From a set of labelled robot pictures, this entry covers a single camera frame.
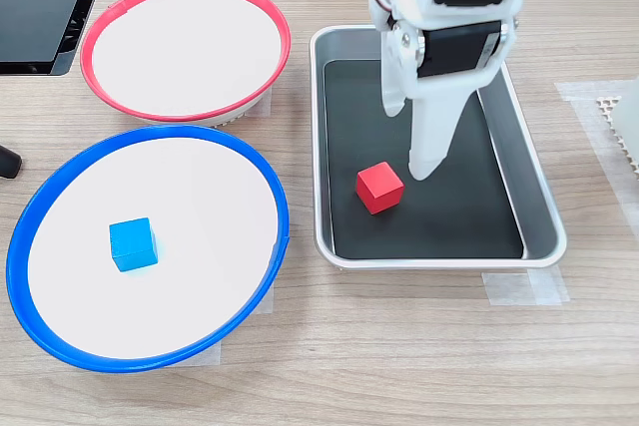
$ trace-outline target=masking tape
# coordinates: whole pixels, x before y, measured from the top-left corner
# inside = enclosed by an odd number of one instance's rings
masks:
[[[557,265],[521,273],[483,273],[492,306],[560,306],[570,301]]]
[[[274,287],[271,286],[267,294],[264,295],[262,301],[256,306],[256,309],[253,310],[254,314],[270,314],[273,313],[273,304],[275,301],[275,290]],[[217,342],[210,348],[205,349],[201,353],[196,354],[195,356],[191,356],[189,359],[185,359],[176,364],[172,364],[169,366],[170,368],[182,368],[182,367],[192,367],[192,366],[217,366],[220,364],[222,360],[222,341]]]
[[[273,87],[264,92],[262,98],[245,113],[246,117],[265,118],[271,116],[271,99],[273,98]]]
[[[623,98],[632,85],[632,80],[555,84],[563,100],[574,109],[626,220],[639,239],[639,182],[597,106],[599,97]]]

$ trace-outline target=red rim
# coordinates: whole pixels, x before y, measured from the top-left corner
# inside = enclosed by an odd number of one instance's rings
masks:
[[[289,53],[291,51],[291,30],[289,29],[289,24],[287,23],[287,19],[285,18],[284,14],[280,11],[276,4],[271,2],[271,0],[246,0],[264,10],[269,15],[269,17],[273,19],[273,21],[276,23],[276,26],[278,27],[278,30],[280,31],[280,37],[282,40],[280,61],[278,62],[276,70],[265,84],[263,84],[259,89],[257,89],[249,96],[239,100],[238,102],[235,102],[234,104],[228,105],[227,107],[223,107],[221,109],[216,109],[212,112],[205,112],[203,114],[187,115],[182,117],[167,117],[162,115],[145,114],[142,112],[131,110],[113,100],[109,96],[109,94],[104,91],[104,89],[98,82],[98,79],[96,79],[96,75],[93,70],[93,49],[98,38],[100,37],[104,29],[106,29],[107,26],[111,24],[111,22],[126,14],[129,9],[144,1],[146,0],[119,0],[115,4],[109,6],[109,8],[100,17],[98,17],[98,19],[89,29],[89,32],[87,33],[84,44],[82,46],[82,52],[80,54],[80,66],[82,68],[82,75],[84,75],[84,78],[91,90],[93,90],[93,92],[105,103],[109,104],[115,109],[118,109],[121,112],[124,112],[125,114],[157,122],[192,122],[195,120],[210,119],[219,115],[226,114],[234,109],[241,107],[242,105],[247,104],[248,102],[257,98],[259,95],[263,94],[280,76],[280,73],[284,69],[287,60],[289,59]]]

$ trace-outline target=wooden table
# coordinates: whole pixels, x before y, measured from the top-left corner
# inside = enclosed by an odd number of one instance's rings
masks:
[[[97,0],[94,20],[116,0]],[[110,376],[36,346],[0,295],[0,423],[18,425],[636,425],[639,243],[555,82],[639,74],[639,0],[525,0],[508,65],[569,234],[571,301],[490,306],[481,275],[348,273],[316,251],[308,44],[367,23],[366,0],[274,0],[293,30],[268,119],[226,128],[273,164],[292,241],[275,312],[223,342],[222,365]],[[188,20],[185,32],[188,35]],[[23,207],[78,152],[142,125],[64,77],[0,78],[0,263]]]

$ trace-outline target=blue cube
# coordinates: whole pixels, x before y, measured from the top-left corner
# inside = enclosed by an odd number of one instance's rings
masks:
[[[132,219],[109,225],[111,256],[120,271],[158,262],[156,238],[148,218]]]

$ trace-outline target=metal tray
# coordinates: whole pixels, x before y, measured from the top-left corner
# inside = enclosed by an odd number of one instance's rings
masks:
[[[330,27],[311,41],[316,244],[343,269],[511,269],[555,264],[566,233],[505,66],[464,109],[448,158],[409,174],[411,105],[381,107],[379,34]],[[401,203],[370,215],[356,173],[388,161]]]

